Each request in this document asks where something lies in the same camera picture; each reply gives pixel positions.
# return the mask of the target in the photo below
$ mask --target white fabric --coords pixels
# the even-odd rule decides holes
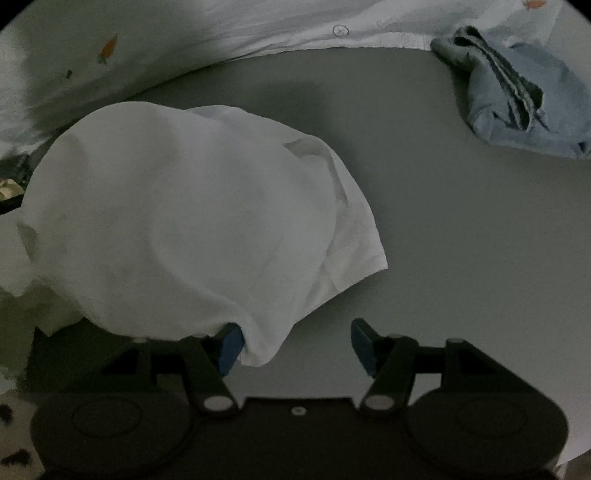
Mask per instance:
[[[96,325],[179,340],[234,322],[252,366],[387,267],[335,152],[227,106],[125,102],[90,114],[35,170],[19,229],[33,279]]]
[[[0,33],[0,158],[213,63],[328,47],[428,49],[472,24],[545,43],[562,0],[35,0]],[[117,35],[106,63],[98,55]]]

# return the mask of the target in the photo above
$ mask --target light blue cloth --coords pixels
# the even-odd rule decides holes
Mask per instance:
[[[469,72],[467,122],[488,143],[569,158],[591,157],[591,95],[541,47],[505,47],[475,27],[431,49]]]

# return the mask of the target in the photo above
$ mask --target black spot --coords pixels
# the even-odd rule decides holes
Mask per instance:
[[[4,466],[14,465],[16,463],[22,466],[29,465],[31,463],[31,454],[24,448],[21,448],[18,452],[8,455],[7,457],[4,457],[2,460],[0,460],[0,465]]]
[[[12,408],[10,408],[5,403],[0,404],[0,420],[2,420],[2,422],[4,422],[4,425],[6,425],[7,427],[14,420],[14,416],[12,415]]]

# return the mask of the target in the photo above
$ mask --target gray table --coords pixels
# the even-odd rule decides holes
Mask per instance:
[[[267,365],[234,367],[239,400],[359,401],[360,316],[425,345],[466,338],[522,376],[567,414],[567,461],[591,448],[591,163],[482,143],[463,82],[430,53],[334,48],[209,67],[135,99],[238,106],[320,137],[374,212],[389,270],[298,323]],[[418,379],[413,397],[434,386]]]

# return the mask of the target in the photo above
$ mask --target white sheet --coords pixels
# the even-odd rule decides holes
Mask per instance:
[[[35,170],[19,230],[33,280],[91,322],[166,340],[234,322],[250,366],[387,267],[335,152],[226,106],[124,102],[85,117]]]
[[[561,3],[35,0],[0,33],[0,158],[33,150],[97,108],[220,61],[304,48],[428,49],[433,36],[466,24],[545,43]]]

